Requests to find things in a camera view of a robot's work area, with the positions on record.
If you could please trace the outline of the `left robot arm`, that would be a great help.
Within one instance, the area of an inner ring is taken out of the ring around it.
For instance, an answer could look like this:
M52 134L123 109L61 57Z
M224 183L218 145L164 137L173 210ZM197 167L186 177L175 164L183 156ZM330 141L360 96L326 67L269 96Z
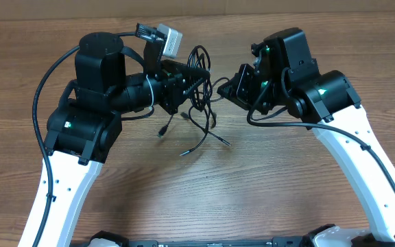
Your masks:
M146 42L139 54L123 34L95 32L68 51L76 77L64 89L38 134L43 168L19 244L69 246L84 201L126 121L150 117L160 106L170 115L190 101L207 111L212 93L211 61L193 48L185 63L175 57L181 34L136 31Z

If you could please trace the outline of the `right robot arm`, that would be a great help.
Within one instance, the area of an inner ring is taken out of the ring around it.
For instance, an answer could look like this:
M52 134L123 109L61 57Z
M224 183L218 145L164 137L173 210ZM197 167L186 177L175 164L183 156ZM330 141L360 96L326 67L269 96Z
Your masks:
M277 126L289 113L293 127L311 130L337 161L368 219L363 229L326 224L300 238L301 246L395 246L395 167L378 142L361 98L340 71L320 73L297 27L252 44L253 64L241 65L218 88L248 112L256 127Z

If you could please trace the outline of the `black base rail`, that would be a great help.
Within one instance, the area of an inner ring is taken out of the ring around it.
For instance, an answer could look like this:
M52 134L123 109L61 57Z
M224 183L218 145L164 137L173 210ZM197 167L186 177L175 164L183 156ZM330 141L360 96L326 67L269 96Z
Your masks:
M131 241L117 234L100 231L87 242L72 243L70 247L339 247L351 246L352 239L356 237L357 233L358 231L327 224L303 236L273 237L271 239L159 242L156 240Z

